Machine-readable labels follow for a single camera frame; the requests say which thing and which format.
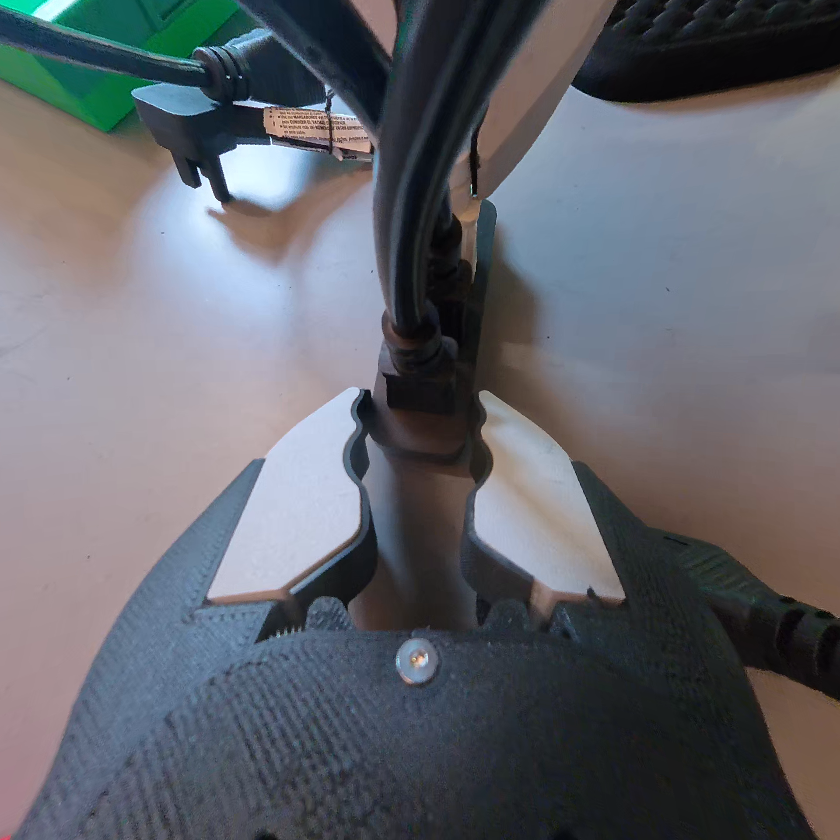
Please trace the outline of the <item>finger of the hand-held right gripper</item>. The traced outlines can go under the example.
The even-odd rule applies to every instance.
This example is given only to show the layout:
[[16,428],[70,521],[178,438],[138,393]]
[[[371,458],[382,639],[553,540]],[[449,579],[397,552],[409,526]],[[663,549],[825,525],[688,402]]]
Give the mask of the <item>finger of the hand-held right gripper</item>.
[[615,1],[552,1],[541,12],[487,105],[476,143],[468,138],[449,177],[460,221],[462,255],[477,261],[480,202],[498,189],[529,152],[596,39]]

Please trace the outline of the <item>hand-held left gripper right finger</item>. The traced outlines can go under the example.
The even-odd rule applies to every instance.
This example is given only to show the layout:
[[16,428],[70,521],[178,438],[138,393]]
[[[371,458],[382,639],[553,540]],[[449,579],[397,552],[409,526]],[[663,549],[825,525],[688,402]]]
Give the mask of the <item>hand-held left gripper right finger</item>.
[[491,392],[476,398],[461,571],[478,602],[529,614],[626,594],[573,461],[539,425]]

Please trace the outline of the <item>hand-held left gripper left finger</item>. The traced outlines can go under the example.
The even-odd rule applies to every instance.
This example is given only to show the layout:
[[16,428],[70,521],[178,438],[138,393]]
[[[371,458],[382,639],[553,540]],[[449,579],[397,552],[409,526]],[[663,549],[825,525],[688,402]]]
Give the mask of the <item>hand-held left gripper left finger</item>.
[[321,596],[349,604],[375,573],[377,546],[363,484],[371,393],[349,388],[302,419],[268,452],[206,598],[215,605]]

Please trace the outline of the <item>black power strip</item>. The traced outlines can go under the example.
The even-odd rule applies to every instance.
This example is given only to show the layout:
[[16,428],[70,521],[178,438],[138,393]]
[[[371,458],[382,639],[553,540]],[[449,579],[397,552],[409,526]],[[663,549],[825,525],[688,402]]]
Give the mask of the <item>black power strip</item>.
[[369,427],[376,443],[392,455],[447,465],[465,449],[496,223],[495,206],[480,201],[472,226],[475,265],[467,268],[462,259],[450,278],[437,284],[442,288],[434,305],[443,336],[443,367],[434,374],[400,374],[387,343],[382,344]]

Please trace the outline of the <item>green plastic bin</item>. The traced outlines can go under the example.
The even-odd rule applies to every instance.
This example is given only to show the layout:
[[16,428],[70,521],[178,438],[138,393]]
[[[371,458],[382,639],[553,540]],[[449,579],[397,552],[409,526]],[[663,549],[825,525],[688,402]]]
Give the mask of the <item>green plastic bin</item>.
[[[194,48],[223,44],[255,23],[231,1],[2,1],[23,14],[127,46],[189,57]],[[133,110],[126,76],[62,64],[2,46],[2,82],[22,89],[101,131]]]

